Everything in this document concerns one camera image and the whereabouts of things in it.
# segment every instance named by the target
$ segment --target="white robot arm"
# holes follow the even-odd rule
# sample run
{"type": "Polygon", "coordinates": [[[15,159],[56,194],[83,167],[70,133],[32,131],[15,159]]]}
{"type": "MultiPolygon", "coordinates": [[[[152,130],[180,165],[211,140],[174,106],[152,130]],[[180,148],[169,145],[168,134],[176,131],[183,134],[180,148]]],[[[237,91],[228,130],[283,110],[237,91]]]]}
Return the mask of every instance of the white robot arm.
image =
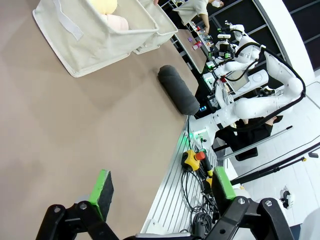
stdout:
{"type": "MultiPolygon", "coordinates": [[[[248,63],[241,63],[241,61],[245,62],[245,60],[249,60],[247,56],[251,56],[249,64],[250,62],[252,63],[252,56],[258,58],[257,51],[260,52],[260,50],[257,48],[261,47],[261,45],[256,43],[252,38],[242,36],[239,46],[239,49],[242,46],[246,48],[242,48],[243,50],[235,58],[236,61],[230,61],[218,67],[218,71],[222,75],[225,72],[239,70],[236,67],[232,68],[233,63],[247,66],[248,63]]],[[[194,117],[190,118],[190,130],[198,147],[210,148],[214,142],[216,132],[239,119],[265,117],[270,116],[275,111],[282,112],[285,110],[284,107],[287,107],[289,104],[294,105],[304,97],[302,93],[305,92],[305,86],[301,78],[298,78],[298,74],[292,68],[290,69],[290,66],[280,62],[268,50],[264,51],[264,55],[266,57],[268,74],[284,85],[283,94],[279,96],[241,98],[206,117],[197,120],[194,117]],[[206,142],[199,142],[200,137],[205,139],[206,142]]]]}
{"type": "MultiPolygon", "coordinates": [[[[239,48],[248,44],[248,43],[257,43],[251,37],[245,33],[245,28],[241,24],[232,25],[231,23],[226,22],[227,28],[234,33],[234,37],[239,41],[239,45],[231,44],[234,50],[237,52],[239,48]]],[[[220,50],[220,45],[225,44],[225,41],[219,41],[216,44],[217,49],[220,50]]],[[[233,61],[228,61],[227,63],[220,65],[217,69],[214,70],[215,75],[218,78],[226,75],[227,73],[238,71],[238,70],[251,70],[258,63],[260,54],[260,49],[256,46],[248,46],[243,49],[236,57],[233,58],[233,61]]]]}

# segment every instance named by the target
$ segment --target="white shirt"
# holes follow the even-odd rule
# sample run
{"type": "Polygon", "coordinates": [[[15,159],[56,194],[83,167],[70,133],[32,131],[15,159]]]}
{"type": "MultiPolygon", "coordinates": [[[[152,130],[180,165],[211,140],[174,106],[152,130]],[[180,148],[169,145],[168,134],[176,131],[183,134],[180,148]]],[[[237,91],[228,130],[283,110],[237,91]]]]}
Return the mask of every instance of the white shirt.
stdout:
{"type": "Polygon", "coordinates": [[[186,25],[197,15],[208,15],[208,2],[209,0],[189,0],[183,3],[180,7],[173,9],[173,11],[178,12],[183,25],[186,25]]]}

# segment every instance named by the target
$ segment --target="cable bundle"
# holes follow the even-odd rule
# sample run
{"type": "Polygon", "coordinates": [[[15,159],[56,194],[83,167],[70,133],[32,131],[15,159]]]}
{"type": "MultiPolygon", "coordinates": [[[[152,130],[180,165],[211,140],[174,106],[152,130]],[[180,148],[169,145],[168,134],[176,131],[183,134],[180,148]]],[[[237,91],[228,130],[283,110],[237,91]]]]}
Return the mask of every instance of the cable bundle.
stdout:
{"type": "Polygon", "coordinates": [[[181,175],[181,187],[182,187],[181,189],[183,193],[183,198],[188,208],[190,209],[190,220],[189,220],[190,228],[189,230],[183,229],[180,232],[187,231],[194,234],[196,223],[203,223],[205,228],[204,234],[207,235],[213,227],[213,215],[216,214],[218,211],[217,211],[216,205],[214,204],[215,201],[213,197],[203,194],[204,187],[201,182],[199,173],[200,172],[198,171],[193,172],[193,171],[185,170],[181,175]],[[196,182],[199,184],[199,187],[201,189],[201,194],[202,194],[201,204],[198,204],[195,206],[192,206],[189,200],[188,182],[190,177],[191,178],[194,177],[196,179],[196,182]]]}

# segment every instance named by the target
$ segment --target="pink plush toy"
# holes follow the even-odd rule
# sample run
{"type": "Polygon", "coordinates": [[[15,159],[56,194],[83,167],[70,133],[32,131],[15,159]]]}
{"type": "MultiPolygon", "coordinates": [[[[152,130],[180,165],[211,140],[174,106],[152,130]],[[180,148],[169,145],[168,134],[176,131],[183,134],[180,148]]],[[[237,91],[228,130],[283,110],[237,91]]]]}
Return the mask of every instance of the pink plush toy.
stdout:
{"type": "Polygon", "coordinates": [[[102,18],[106,21],[106,23],[117,31],[128,31],[129,30],[129,24],[128,21],[122,17],[117,15],[102,15],[102,18]]]}

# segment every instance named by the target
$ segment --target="black tripod pole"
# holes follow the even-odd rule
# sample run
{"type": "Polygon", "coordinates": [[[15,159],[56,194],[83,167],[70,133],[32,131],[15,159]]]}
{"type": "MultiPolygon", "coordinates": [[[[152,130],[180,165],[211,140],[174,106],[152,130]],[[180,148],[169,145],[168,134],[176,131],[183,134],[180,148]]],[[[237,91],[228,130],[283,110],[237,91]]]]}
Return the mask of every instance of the black tripod pole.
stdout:
{"type": "Polygon", "coordinates": [[[304,157],[289,163],[290,161],[292,161],[292,160],[296,159],[297,157],[301,156],[302,154],[305,154],[307,152],[312,151],[314,148],[316,148],[318,146],[320,146],[320,142],[318,142],[317,144],[315,144],[315,145],[313,145],[313,146],[311,146],[311,147],[309,147],[309,148],[307,148],[307,149],[305,149],[305,150],[303,150],[303,151],[301,151],[301,152],[299,152],[299,153],[297,153],[297,154],[295,154],[295,155],[293,155],[291,157],[288,157],[288,158],[286,158],[286,159],[284,159],[284,160],[282,160],[280,162],[277,162],[277,163],[275,163],[275,164],[273,164],[271,166],[265,167],[264,169],[255,171],[253,173],[250,173],[250,174],[242,176],[242,177],[237,177],[237,178],[235,178],[235,179],[230,181],[231,185],[245,184],[247,182],[250,182],[250,181],[262,178],[262,177],[264,177],[266,175],[269,175],[269,174],[275,173],[277,171],[280,171],[281,169],[286,168],[286,167],[288,167],[288,166],[290,166],[292,164],[295,164],[297,162],[303,161],[305,159],[304,157]]]}

